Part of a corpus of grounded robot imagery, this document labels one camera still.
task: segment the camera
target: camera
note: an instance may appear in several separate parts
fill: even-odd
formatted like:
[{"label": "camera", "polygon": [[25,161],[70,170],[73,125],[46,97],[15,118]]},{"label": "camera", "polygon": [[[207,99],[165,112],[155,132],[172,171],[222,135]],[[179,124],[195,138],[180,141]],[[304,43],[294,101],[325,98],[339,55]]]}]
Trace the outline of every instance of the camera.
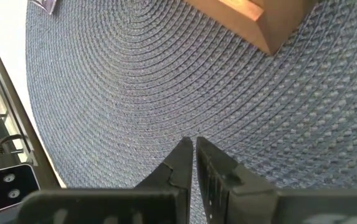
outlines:
[{"label": "camera", "polygon": [[24,197],[39,189],[29,164],[0,169],[0,211],[21,203]]}]

